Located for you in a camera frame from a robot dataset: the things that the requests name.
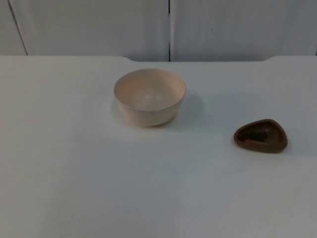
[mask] white wall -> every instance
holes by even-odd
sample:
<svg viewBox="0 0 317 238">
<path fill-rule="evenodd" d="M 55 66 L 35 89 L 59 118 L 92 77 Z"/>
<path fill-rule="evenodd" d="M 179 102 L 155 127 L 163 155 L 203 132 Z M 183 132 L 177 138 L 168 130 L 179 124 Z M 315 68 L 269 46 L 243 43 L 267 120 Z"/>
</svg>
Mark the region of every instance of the white wall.
<svg viewBox="0 0 317 238">
<path fill-rule="evenodd" d="M 0 0 L 0 55 L 25 55 L 7 0 Z"/>
<path fill-rule="evenodd" d="M 168 60 L 168 0 L 11 0 L 29 55 Z"/>
<path fill-rule="evenodd" d="M 171 59 L 315 55 L 316 22 L 316 0 L 171 0 Z"/>
</svg>

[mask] small brown bowl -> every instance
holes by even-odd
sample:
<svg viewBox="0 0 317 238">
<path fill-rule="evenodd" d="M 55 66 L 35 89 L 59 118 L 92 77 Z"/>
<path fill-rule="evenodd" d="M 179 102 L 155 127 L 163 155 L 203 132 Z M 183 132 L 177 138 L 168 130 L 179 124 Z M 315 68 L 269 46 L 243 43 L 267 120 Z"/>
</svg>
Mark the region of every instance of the small brown bowl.
<svg viewBox="0 0 317 238">
<path fill-rule="evenodd" d="M 274 120 L 264 119 L 239 128 L 233 136 L 240 147 L 266 153 L 279 153 L 287 146 L 283 128 Z"/>
<path fill-rule="evenodd" d="M 141 126 L 163 124 L 176 116 L 186 93 L 177 74 L 141 69 L 120 78 L 114 86 L 118 107 L 125 118 Z"/>
</svg>

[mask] tabletop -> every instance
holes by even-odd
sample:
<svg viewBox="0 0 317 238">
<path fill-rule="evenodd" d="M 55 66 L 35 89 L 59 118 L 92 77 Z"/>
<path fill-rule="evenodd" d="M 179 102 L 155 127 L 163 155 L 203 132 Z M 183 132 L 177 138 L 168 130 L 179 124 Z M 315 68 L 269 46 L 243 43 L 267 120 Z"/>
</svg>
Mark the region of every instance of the tabletop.
<svg viewBox="0 0 317 238">
<path fill-rule="evenodd" d="M 186 82 L 165 126 L 136 127 L 117 111 L 116 80 L 141 68 Z M 0 235 L 314 238 L 316 101 L 316 57 L 0 57 Z M 234 144 L 259 119 L 285 129 L 284 152 Z"/>
</svg>

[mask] bowl rim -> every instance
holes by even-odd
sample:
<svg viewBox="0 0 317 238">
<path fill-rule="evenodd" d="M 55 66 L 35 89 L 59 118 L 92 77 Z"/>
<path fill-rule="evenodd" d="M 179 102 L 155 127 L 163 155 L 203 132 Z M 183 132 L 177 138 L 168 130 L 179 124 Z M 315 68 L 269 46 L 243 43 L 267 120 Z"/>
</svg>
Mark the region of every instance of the bowl rim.
<svg viewBox="0 0 317 238">
<path fill-rule="evenodd" d="M 159 108 L 159 109 L 138 109 L 138 108 L 134 108 L 134 107 L 128 106 L 128 105 L 124 104 L 123 102 L 121 102 L 121 101 L 117 98 L 117 96 L 116 96 L 116 94 L 115 94 L 115 88 L 117 87 L 118 83 L 119 83 L 125 76 L 127 76 L 127 75 L 129 75 L 129 74 L 131 74 L 131 73 L 135 73 L 135 72 L 143 71 L 143 70 L 159 70 L 159 71 L 167 72 L 167 73 L 170 73 L 170 74 L 173 74 L 173 75 L 179 77 L 179 78 L 181 79 L 182 84 L 184 85 L 184 88 L 185 88 L 182 97 L 181 97 L 179 100 L 177 100 L 177 102 L 173 103 L 172 105 L 169 105 L 169 106 L 164 107 L 164 108 Z M 165 110 L 165 109 L 171 108 L 171 107 L 175 106 L 176 104 L 180 103 L 180 102 L 184 99 L 185 94 L 186 94 L 186 91 L 187 91 L 187 87 L 186 87 L 186 84 L 185 84 L 185 82 L 184 82 L 184 80 L 183 80 L 183 78 L 182 78 L 181 76 L 179 76 L 178 74 L 176 74 L 176 73 L 174 73 L 174 72 L 167 71 L 167 70 L 161 69 L 161 68 L 141 68 L 141 69 L 137 69 L 137 70 L 131 71 L 131 72 L 129 72 L 129 73 L 126 73 L 126 74 L 123 75 L 122 77 L 120 77 L 120 78 L 116 81 L 116 83 L 115 83 L 115 85 L 114 85 L 114 87 L 113 87 L 113 94 L 114 94 L 114 97 L 115 97 L 115 99 L 116 99 L 116 101 L 117 101 L 118 103 L 120 103 L 122 106 L 124 106 L 124 107 L 126 107 L 126 108 L 129 108 L 129 109 L 134 110 L 134 111 L 139 111 L 139 112 L 157 112 L 157 111 L 161 111 L 161 110 Z"/>
</svg>

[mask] white bowl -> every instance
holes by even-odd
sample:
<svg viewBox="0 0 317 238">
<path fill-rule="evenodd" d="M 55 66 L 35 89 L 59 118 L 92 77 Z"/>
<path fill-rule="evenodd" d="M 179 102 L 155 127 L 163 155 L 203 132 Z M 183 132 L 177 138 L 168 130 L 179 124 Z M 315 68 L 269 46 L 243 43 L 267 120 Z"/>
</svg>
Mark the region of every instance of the white bowl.
<svg viewBox="0 0 317 238">
<path fill-rule="evenodd" d="M 176 116 L 186 93 L 177 74 L 161 69 L 141 69 L 120 78 L 114 95 L 121 113 L 142 126 L 163 124 Z"/>
</svg>

